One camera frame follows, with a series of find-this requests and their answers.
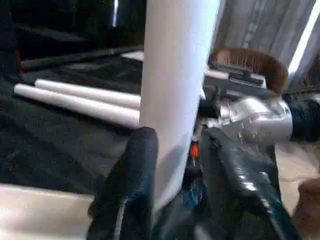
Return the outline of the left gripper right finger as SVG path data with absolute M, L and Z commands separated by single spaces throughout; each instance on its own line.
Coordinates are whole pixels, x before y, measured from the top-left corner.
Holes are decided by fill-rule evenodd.
M 298 240 L 281 201 L 278 168 L 218 128 L 201 134 L 201 165 L 216 240 Z

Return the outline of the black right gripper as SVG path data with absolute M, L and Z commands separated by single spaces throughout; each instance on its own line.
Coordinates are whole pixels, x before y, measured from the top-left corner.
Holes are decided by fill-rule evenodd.
M 201 122 L 196 125 L 196 128 L 191 136 L 191 142 L 187 159 L 187 170 L 193 174 L 199 174 L 202 172 L 200 163 L 200 148 L 199 142 L 202 131 L 208 128 L 208 124 Z

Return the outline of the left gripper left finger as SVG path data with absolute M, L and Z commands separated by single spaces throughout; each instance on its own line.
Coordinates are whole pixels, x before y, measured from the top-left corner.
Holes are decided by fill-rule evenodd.
M 130 136 L 88 209 L 88 240 L 149 240 L 152 235 L 158 137 L 141 127 Z

